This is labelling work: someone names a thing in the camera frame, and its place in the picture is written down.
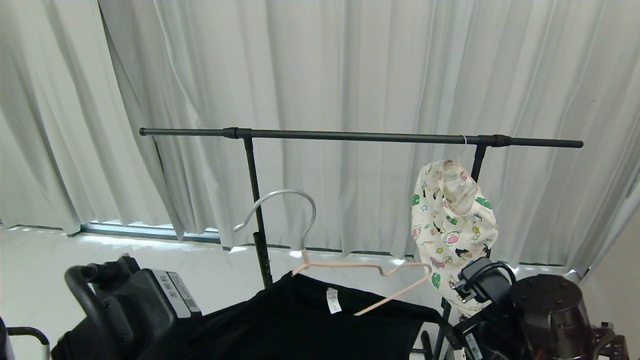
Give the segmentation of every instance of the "marble floor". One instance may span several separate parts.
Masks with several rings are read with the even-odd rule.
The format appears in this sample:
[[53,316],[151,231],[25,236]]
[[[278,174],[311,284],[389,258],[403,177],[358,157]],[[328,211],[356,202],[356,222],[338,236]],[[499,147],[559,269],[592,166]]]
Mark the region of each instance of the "marble floor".
[[[59,231],[0,225],[0,314],[7,326],[32,326],[43,331],[52,344],[84,318],[69,292],[63,274],[73,265],[114,261],[128,253],[141,268],[155,268],[180,274],[202,313],[251,298],[263,288],[255,249],[235,247],[223,250],[207,243],[126,238],[80,234],[67,237]],[[301,263],[298,251],[270,249],[274,280]],[[375,261],[385,268],[403,260],[386,256],[310,252],[323,261]],[[306,275],[316,279],[390,295],[424,276],[422,268],[405,268],[390,277],[381,277],[372,268],[311,268]],[[428,285],[405,293],[403,301],[439,309],[440,297]],[[437,328],[425,325],[432,334]],[[12,337],[17,360],[38,359],[39,347],[33,338]],[[412,359],[423,359],[412,355]]]

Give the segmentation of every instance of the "clothes hanger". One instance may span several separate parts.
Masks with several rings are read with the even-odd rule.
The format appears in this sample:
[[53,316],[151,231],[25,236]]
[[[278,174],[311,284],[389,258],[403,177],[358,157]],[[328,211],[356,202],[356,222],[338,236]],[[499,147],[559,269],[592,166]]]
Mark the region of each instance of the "clothes hanger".
[[400,268],[404,268],[404,267],[409,267],[409,266],[422,266],[422,267],[426,267],[429,269],[429,271],[426,273],[426,275],[421,278],[420,280],[416,281],[415,283],[407,286],[406,288],[400,290],[399,292],[388,296],[382,300],[380,300],[379,302],[363,309],[360,310],[359,312],[355,313],[354,315],[362,315],[364,313],[368,313],[369,311],[386,304],[387,302],[397,298],[398,296],[406,293],[407,291],[415,288],[416,286],[422,284],[423,282],[429,280],[429,278],[431,277],[431,265],[427,264],[427,263],[405,263],[402,265],[399,265],[393,269],[391,269],[388,272],[385,272],[384,269],[382,269],[382,266],[380,264],[376,264],[376,263],[339,263],[339,262],[331,262],[331,261],[311,261],[309,260],[309,256],[307,254],[307,249],[305,248],[305,238],[307,237],[307,234],[309,233],[309,230],[311,230],[311,227],[314,225],[314,222],[316,221],[316,202],[313,200],[313,198],[311,197],[311,195],[301,191],[301,190],[295,190],[295,189],[282,189],[282,190],[276,190],[274,192],[270,192],[267,195],[265,195],[264,197],[261,197],[258,201],[255,202],[255,204],[253,205],[253,208],[251,209],[251,211],[249,211],[249,214],[247,215],[246,219],[244,220],[244,222],[237,224],[236,226],[234,226],[234,232],[238,232],[240,231],[240,229],[244,228],[249,220],[251,220],[251,217],[253,215],[253,213],[256,211],[256,209],[263,203],[265,202],[267,199],[274,197],[276,195],[280,195],[280,194],[285,194],[285,193],[295,193],[298,194],[304,198],[306,198],[307,200],[309,200],[309,202],[311,203],[311,209],[312,209],[312,214],[311,214],[311,219],[309,220],[309,225],[307,226],[307,228],[305,229],[304,233],[302,233],[302,237],[300,238],[300,252],[302,253],[302,260],[303,260],[303,264],[300,265],[298,268],[296,268],[295,270],[292,271],[292,275],[295,276],[296,274],[300,273],[303,270],[306,270],[308,268],[310,268],[311,266],[320,266],[320,267],[332,267],[332,268],[362,268],[362,267],[370,267],[370,268],[377,268],[378,272],[380,273],[380,275],[382,276],[389,276],[393,273],[395,273],[396,271],[398,271]]

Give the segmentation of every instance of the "clothes rack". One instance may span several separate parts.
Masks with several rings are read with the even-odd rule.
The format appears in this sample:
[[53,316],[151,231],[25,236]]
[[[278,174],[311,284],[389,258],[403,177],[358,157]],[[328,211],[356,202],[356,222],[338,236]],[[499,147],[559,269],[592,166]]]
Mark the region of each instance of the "clothes rack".
[[[254,138],[275,138],[275,139],[300,139],[300,140],[346,140],[346,141],[367,141],[367,142],[401,142],[401,143],[450,143],[475,145],[474,164],[471,170],[471,177],[477,182],[480,175],[480,168],[487,147],[505,146],[538,146],[538,147],[569,147],[581,148],[584,142],[579,140],[555,140],[539,138],[512,138],[506,135],[422,135],[422,134],[394,134],[394,133],[353,133],[342,131],[291,131],[291,130],[256,130],[240,127],[227,127],[225,129],[146,129],[140,128],[142,136],[217,136],[231,139],[242,139],[246,151],[247,164],[249,166],[249,178],[253,201],[260,199],[258,175],[255,167],[255,156],[253,153]],[[258,231],[253,234],[255,250],[258,255],[262,282],[267,287],[273,283],[271,269],[269,267],[269,254],[267,251],[267,241],[264,232],[264,220],[262,209],[257,208],[256,220]],[[442,299],[443,317],[449,319],[451,305],[444,298]],[[433,353],[427,349],[431,348],[428,343],[429,338],[422,334],[422,346],[425,350],[416,352],[424,353],[427,360],[439,360],[442,344],[444,342],[444,332],[438,332]]]

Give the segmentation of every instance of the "curtain fold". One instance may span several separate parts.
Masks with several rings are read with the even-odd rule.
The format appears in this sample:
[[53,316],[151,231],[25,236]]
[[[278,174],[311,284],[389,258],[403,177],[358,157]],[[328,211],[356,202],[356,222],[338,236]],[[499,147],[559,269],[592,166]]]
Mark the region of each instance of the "curtain fold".
[[[104,29],[95,2],[70,4],[0,4],[3,221],[43,202],[35,222],[170,220],[179,234],[216,227],[226,246],[253,242],[253,223],[232,232],[253,203],[242,143],[142,138],[141,126],[584,140],[487,150],[492,256],[512,264],[591,263],[635,208],[622,199],[640,158],[638,3],[100,1]],[[309,247],[396,256],[413,251],[420,167],[461,154],[470,170],[474,150],[254,144],[263,194],[316,199]],[[295,248],[305,201],[263,211],[268,242]]]

